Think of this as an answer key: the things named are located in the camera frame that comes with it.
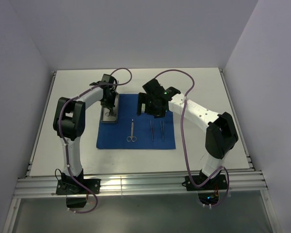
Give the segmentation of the metal instrument tray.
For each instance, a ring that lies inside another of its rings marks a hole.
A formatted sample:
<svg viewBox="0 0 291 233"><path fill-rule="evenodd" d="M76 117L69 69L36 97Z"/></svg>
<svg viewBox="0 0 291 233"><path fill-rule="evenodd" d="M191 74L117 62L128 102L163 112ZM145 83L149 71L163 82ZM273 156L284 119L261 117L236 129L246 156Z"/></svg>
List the metal instrument tray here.
<svg viewBox="0 0 291 233"><path fill-rule="evenodd" d="M105 112L108 110L107 108L101 107L101 115L100 115L100 123L104 124L112 124L118 121L118 111L119 111L119 93L116 94L115 98L115 108L117 108L117 116L116 117L106 117Z"/></svg>

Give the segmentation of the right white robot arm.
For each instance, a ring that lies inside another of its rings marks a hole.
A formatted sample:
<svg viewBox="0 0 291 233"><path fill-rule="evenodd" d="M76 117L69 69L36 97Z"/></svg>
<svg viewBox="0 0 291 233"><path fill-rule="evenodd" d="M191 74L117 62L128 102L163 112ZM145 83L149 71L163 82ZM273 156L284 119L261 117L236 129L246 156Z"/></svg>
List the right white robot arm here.
<svg viewBox="0 0 291 233"><path fill-rule="evenodd" d="M174 87L165 89L158 80L151 79L143 85L144 92L138 94L137 115L142 113L155 118L163 118L167 111L179 114L180 131L184 137L184 119L197 125L205 133L205 149L207 160L197 184L190 175L190 183L195 188L201 188L215 179L224 168L225 156L238 141L237 130L232 116L224 112L219 114L189 100L186 94Z"/></svg>

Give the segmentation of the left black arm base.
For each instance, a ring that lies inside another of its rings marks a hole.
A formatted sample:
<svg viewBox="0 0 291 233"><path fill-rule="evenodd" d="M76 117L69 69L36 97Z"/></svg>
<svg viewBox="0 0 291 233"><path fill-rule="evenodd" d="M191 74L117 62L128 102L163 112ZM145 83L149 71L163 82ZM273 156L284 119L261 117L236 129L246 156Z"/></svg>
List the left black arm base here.
<svg viewBox="0 0 291 233"><path fill-rule="evenodd" d="M100 184L101 179L85 179L83 183L94 194L99 194ZM89 191L78 184L67 184L59 180L56 195L66 196L66 205L68 208L83 208L87 203Z"/></svg>

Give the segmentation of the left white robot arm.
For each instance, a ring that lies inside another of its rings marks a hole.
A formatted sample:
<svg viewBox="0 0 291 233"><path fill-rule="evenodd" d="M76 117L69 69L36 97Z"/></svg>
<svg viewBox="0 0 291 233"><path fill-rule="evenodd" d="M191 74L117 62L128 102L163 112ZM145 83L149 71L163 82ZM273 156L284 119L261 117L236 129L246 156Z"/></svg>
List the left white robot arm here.
<svg viewBox="0 0 291 233"><path fill-rule="evenodd" d="M60 137L64 152L62 186L81 188L85 186L84 170L80 160L80 139L85 131L86 110L93 104L101 104L101 123L116 123L118 120L118 81L104 74L101 81L90 84L91 88L74 98L58 100L53 129Z"/></svg>

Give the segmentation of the metal forceps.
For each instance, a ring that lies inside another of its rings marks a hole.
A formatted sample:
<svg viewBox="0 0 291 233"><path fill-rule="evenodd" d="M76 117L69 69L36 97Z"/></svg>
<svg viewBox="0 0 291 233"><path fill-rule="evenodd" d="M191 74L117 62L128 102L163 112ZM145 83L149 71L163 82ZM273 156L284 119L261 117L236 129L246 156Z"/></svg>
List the metal forceps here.
<svg viewBox="0 0 291 233"><path fill-rule="evenodd" d="M106 112L105 112L105 116L106 117L116 117L117 116L117 108L112 108L112 109L108 109Z"/></svg>

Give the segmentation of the blue surgical cloth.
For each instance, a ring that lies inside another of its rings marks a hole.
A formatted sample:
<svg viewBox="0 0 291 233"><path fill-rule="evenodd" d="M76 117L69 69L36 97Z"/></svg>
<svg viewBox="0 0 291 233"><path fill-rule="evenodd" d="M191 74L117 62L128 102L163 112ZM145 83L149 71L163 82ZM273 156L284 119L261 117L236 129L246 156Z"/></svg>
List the blue surgical cloth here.
<svg viewBox="0 0 291 233"><path fill-rule="evenodd" d="M131 121L134 120L136 142L127 142ZM154 122L154 142L151 139L150 120ZM164 121L165 141L162 141L160 121ZM102 150L174 150L173 113L166 112L164 118L151 115L137 116L137 94L120 94L118 121L99 124L96 147Z"/></svg>

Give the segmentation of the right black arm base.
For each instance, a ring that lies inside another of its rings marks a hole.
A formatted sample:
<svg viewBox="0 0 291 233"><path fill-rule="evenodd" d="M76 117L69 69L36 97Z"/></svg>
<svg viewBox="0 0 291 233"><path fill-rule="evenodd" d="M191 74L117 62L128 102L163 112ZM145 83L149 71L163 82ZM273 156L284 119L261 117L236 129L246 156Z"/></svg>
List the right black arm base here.
<svg viewBox="0 0 291 233"><path fill-rule="evenodd" d="M199 201L205 205L214 205L219 202L220 191L227 190L228 182L224 174L219 172L214 178L208 180L204 185L201 186L207 179L207 176L200 172L199 175L192 176L193 181L200 187L195 187L191 182L189 176L185 176L185 180L182 182L182 186L187 191L205 191L205 193L198 193Z"/></svg>

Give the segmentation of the metal scissors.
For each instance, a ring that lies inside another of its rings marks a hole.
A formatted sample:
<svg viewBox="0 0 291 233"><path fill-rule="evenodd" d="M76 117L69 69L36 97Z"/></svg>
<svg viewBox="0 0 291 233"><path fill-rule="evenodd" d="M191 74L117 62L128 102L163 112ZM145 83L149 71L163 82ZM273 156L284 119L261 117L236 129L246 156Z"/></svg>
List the metal scissors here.
<svg viewBox="0 0 291 233"><path fill-rule="evenodd" d="M134 136L134 120L132 119L131 121L131 130L130 130L130 135L127 137L127 142L136 142L137 137Z"/></svg>

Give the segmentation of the metal pointed tweezers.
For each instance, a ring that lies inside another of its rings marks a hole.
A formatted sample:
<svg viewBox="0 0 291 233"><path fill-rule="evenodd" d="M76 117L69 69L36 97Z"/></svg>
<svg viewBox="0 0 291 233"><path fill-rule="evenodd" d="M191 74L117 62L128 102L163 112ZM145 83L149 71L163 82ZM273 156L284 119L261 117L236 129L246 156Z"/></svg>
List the metal pointed tweezers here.
<svg viewBox="0 0 291 233"><path fill-rule="evenodd" d="M151 139L154 142L154 122L150 120L150 127L151 127Z"/></svg>
<svg viewBox="0 0 291 233"><path fill-rule="evenodd" d="M164 121L160 121L161 133L162 133L162 141L165 141L165 130L164 130Z"/></svg>

